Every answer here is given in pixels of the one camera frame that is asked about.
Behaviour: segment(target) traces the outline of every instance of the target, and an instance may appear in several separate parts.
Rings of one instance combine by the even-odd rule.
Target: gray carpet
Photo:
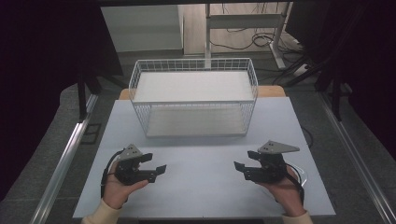
[[[215,56],[252,58],[254,66],[258,68],[257,76],[261,80],[261,85],[271,85],[275,78],[273,76],[279,75],[279,72],[260,70],[261,68],[276,70],[272,54],[269,52]],[[125,76],[117,77],[117,79],[128,83],[129,75],[132,73],[134,62],[137,59],[180,57],[182,55],[178,51],[122,53],[120,62]],[[283,77],[278,81],[282,83],[289,79],[291,76]],[[315,77],[311,77],[294,87],[285,89],[298,120],[312,134],[311,137],[308,132],[304,132],[307,143],[312,144],[311,153],[337,214],[334,217],[313,217],[313,219],[315,223],[383,223],[321,106],[318,94],[313,88],[315,80]],[[118,99],[121,91],[119,86],[103,78],[100,78],[100,82],[104,89],[95,106],[90,127],[82,139],[82,144],[78,147],[75,159],[49,213],[47,223],[79,223],[79,220],[73,220],[71,216],[91,169],[114,100]],[[395,161],[354,113],[346,97],[341,101],[341,116],[379,186],[386,193],[392,206],[396,207]],[[72,86],[62,93],[61,106],[47,134],[43,137],[35,155],[26,165],[20,178],[0,203],[0,223],[29,222],[77,121],[77,89],[76,86]],[[265,219],[264,221],[265,223],[281,223],[279,218]],[[120,223],[124,222],[131,223],[130,220],[120,221]]]

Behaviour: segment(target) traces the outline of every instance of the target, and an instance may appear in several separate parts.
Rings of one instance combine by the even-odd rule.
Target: metal rail
[[[332,123],[335,131],[340,137],[344,148],[346,149],[346,153],[351,159],[353,165],[355,166],[359,176],[361,177],[361,181],[363,182],[364,187],[366,187],[370,197],[372,198],[375,207],[379,212],[379,215],[384,220],[384,223],[396,223],[396,216],[392,208],[390,207],[387,197],[375,181],[375,178],[371,174],[369,168],[366,166],[363,158],[361,157],[361,154],[359,153],[352,139],[349,137],[349,134],[347,133],[347,130],[345,129],[343,123],[341,121],[338,121],[337,117],[333,114],[331,108],[329,107],[330,102],[325,94],[326,93],[324,92],[319,94],[322,106],[326,110],[330,122]]]
[[[41,197],[40,203],[38,204],[35,213],[29,222],[30,224],[39,224],[46,222],[53,203],[55,202],[56,196],[58,195],[59,189],[64,182],[64,178],[66,177],[70,164],[76,154],[82,135],[84,134],[88,122],[90,121],[91,114],[96,104],[97,98],[97,95],[91,95],[88,99],[87,117],[81,123],[78,123],[76,125],[69,139],[69,142],[64,149],[64,154],[59,160],[58,165],[56,166],[55,171],[53,172],[53,175],[47,185],[47,188],[43,196]]]

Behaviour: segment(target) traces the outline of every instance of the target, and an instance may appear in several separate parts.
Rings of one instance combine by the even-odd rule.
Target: gray floor
[[[261,85],[271,85],[275,78],[273,76],[280,74],[262,70],[276,70],[276,64],[268,50],[261,53],[233,53],[232,55],[214,56],[252,58]],[[180,57],[183,56],[177,50],[166,53],[122,53],[120,62],[125,76],[117,78],[128,83],[129,75],[137,59]],[[290,78],[291,76],[283,77],[280,81],[284,82]],[[337,214],[335,217],[313,217],[313,219],[316,223],[383,223],[342,142],[327,118],[318,93],[313,88],[315,80],[315,77],[311,77],[294,87],[285,89],[301,125],[312,133],[313,139],[307,132],[304,132],[306,141],[308,144],[313,144],[310,148],[312,155]],[[104,89],[95,106],[89,127],[90,132],[96,130],[98,134],[97,136],[87,133],[84,135],[82,144],[78,147],[75,159],[49,213],[47,223],[79,223],[79,220],[72,220],[71,216],[91,169],[114,100],[119,97],[121,91],[119,86],[103,78],[100,78],[100,81]],[[391,206],[396,207],[395,161],[354,113],[346,97],[341,101],[341,115],[344,125],[355,141],[367,166],[379,186],[384,190]],[[0,223],[28,223],[32,218],[77,120],[77,88],[72,86],[61,95],[61,106],[58,113],[35,155],[26,165],[7,197],[0,203]],[[265,219],[265,223],[280,223],[280,220],[278,218]]]

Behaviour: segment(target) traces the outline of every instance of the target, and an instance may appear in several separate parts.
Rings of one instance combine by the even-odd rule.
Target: sleeve
[[[84,217],[81,224],[116,224],[119,219],[121,210],[109,207],[103,200],[101,200],[96,211]]]
[[[284,224],[313,224],[311,216],[306,212],[300,217],[286,217],[282,216]]]

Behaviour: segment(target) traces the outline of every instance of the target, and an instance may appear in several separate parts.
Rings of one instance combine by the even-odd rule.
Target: white wire basket
[[[246,135],[257,93],[250,59],[141,60],[129,84],[147,137]]]

